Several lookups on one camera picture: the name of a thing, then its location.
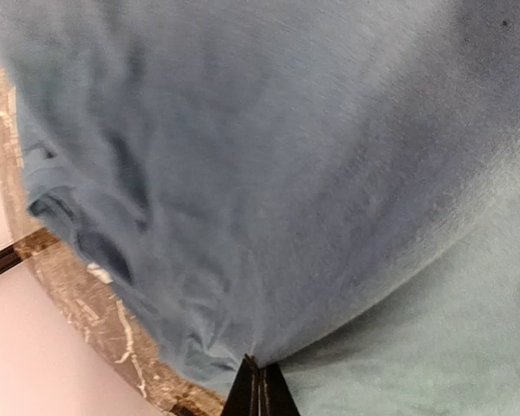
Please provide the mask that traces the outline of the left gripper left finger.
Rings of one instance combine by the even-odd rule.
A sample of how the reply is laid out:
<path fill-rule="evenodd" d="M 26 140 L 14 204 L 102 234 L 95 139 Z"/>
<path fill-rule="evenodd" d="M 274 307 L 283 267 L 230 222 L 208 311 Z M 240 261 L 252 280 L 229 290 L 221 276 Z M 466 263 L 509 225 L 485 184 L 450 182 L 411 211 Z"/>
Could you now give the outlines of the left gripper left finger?
<path fill-rule="evenodd" d="M 225 416 L 259 415 L 259 368 L 253 357 L 245 355 L 225 402 Z"/>

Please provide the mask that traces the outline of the blue t-shirt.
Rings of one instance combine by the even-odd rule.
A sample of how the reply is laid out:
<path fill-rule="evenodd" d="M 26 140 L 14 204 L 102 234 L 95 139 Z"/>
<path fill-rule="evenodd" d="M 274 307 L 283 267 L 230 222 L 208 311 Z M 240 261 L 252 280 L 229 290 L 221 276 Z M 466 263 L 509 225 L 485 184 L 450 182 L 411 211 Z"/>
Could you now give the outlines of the blue t-shirt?
<path fill-rule="evenodd" d="M 520 1 L 0 1 L 29 212 L 160 358 L 301 415 L 520 415 Z"/>

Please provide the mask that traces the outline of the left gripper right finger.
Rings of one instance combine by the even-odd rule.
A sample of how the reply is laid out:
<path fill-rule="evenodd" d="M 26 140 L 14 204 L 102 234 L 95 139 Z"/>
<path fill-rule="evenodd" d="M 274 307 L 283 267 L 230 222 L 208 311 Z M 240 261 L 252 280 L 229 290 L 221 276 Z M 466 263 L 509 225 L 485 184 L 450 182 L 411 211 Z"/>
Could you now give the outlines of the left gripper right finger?
<path fill-rule="evenodd" d="M 261 416 L 300 416 L 278 365 L 260 370 L 258 398 Z"/>

